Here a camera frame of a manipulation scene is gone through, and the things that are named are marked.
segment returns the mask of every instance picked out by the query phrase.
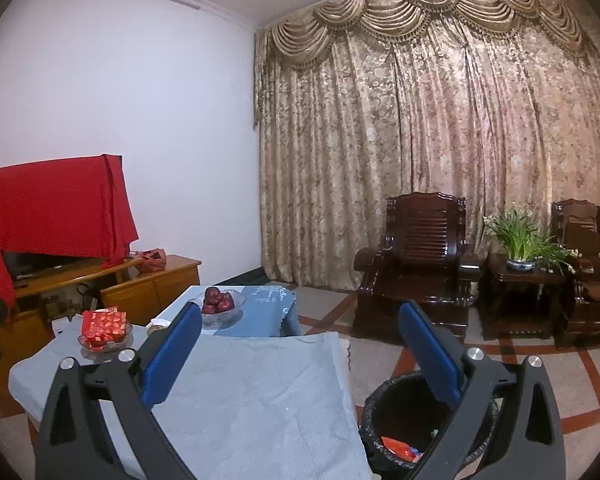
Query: swag valance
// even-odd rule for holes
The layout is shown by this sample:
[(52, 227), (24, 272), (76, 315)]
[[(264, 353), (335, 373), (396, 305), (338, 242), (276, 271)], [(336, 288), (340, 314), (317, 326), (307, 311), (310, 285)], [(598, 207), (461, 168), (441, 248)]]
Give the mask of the swag valance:
[(522, 20), (538, 20), (569, 52), (579, 54), (585, 44), (571, 9), (540, 0), (331, 0), (263, 31), (260, 41), (286, 64), (304, 68), (322, 59), (338, 30), (357, 27), (379, 40), (401, 43), (423, 34), (436, 14), (496, 38), (515, 33)]

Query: apple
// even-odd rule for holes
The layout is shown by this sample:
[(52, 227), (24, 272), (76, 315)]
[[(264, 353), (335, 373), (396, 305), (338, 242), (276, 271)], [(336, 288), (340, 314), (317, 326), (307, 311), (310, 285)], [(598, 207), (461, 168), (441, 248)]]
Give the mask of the apple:
[(228, 300), (222, 300), (220, 303), (218, 303), (218, 306), (216, 307), (216, 309), (218, 310), (218, 314), (220, 312), (228, 312), (230, 311), (234, 306), (229, 303)]
[(209, 286), (205, 290), (205, 303), (218, 304), (222, 301), (222, 292), (216, 286)]
[(234, 298), (232, 298), (230, 292), (225, 292), (222, 296), (225, 301), (229, 302), (229, 304), (231, 305), (231, 308), (235, 307)]
[(202, 305), (202, 314), (216, 314), (216, 306), (204, 303)]

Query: red cloth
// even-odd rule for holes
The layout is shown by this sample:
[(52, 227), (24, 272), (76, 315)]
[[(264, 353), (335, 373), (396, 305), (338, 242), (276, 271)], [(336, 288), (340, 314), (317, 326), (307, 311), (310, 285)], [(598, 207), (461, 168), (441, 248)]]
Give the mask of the red cloth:
[(15, 301), (1, 251), (120, 263), (138, 232), (116, 155), (0, 168), (0, 298)]

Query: wooden cabinet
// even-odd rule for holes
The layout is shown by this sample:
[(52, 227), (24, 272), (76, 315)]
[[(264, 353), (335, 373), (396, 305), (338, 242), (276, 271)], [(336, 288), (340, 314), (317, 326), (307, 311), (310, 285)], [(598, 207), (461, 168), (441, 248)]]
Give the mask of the wooden cabinet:
[(138, 274), (128, 282), (101, 290), (106, 307), (117, 306), (134, 325), (146, 325), (189, 286), (199, 285), (200, 262), (169, 254), (164, 270)]
[(23, 359), (31, 357), (51, 341), (38, 311), (12, 314), (10, 323), (0, 326), (0, 409), (2, 416), (22, 413), (20, 405), (11, 398), (8, 389), (9, 370)]
[(134, 325), (146, 325), (154, 314), (162, 309), (154, 282), (126, 284), (106, 288), (102, 291), (102, 301), (106, 307), (116, 306), (126, 312), (126, 319)]

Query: white wall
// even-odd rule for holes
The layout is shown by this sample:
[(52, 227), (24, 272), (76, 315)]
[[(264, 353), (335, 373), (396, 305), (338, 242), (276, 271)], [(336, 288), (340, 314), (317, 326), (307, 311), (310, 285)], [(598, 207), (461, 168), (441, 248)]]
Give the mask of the white wall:
[(14, 0), (0, 166), (123, 155), (139, 241), (202, 283), (260, 266), (253, 31), (166, 0)]

